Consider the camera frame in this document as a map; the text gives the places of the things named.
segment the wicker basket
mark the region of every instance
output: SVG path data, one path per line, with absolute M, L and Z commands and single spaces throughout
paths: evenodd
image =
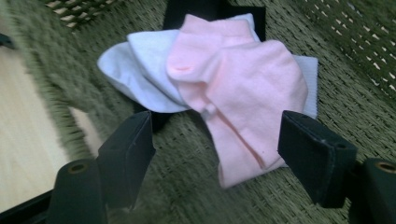
M 71 160 L 91 157 L 70 108 L 103 139 L 134 113 L 96 67 L 132 32 L 160 30 L 165 0 L 1 0 L 11 36 L 47 103 Z M 267 38 L 319 58 L 318 120 L 360 148 L 358 159 L 396 161 L 396 1 L 232 1 L 267 6 Z M 347 223 L 347 208 L 313 205 L 289 169 L 219 187 L 211 140 L 189 112 L 154 135 L 158 149 L 133 223 Z

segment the woven surface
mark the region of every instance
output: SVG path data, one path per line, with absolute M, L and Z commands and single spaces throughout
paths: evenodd
M 394 1 L 375 2 L 375 9 L 368 1 L 338 2 L 247 0 L 233 4 L 267 6 L 267 37 L 285 42 L 294 54 L 319 58 L 318 120 L 359 147 L 360 161 L 368 157 L 396 161 Z M 103 138 L 133 114 L 132 102 L 106 82 L 96 61 L 131 32 L 161 29 L 166 2 L 101 5 L 97 10 L 102 13 L 77 29 L 67 26 L 47 3 L 1 0 L 0 10 L 71 159 L 90 157 L 69 106 L 87 112 Z M 116 211 L 111 219 L 134 223 L 347 223 L 347 205 L 332 210 L 311 204 L 289 169 L 221 189 L 218 158 L 198 124 L 191 112 L 180 113 L 154 136 L 158 151 L 136 209 L 131 214 Z

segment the wooden floor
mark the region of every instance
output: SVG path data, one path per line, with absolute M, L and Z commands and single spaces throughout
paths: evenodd
M 7 34 L 1 23 L 0 33 Z M 74 111 L 91 148 L 101 145 L 86 116 Z M 52 189 L 67 163 L 57 133 L 17 50 L 0 47 L 0 213 Z

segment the sock cuff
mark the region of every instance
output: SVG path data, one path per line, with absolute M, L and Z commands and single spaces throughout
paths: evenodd
M 187 14 L 180 32 L 198 35 L 247 36 L 250 34 L 250 27 L 246 20 L 206 21 Z

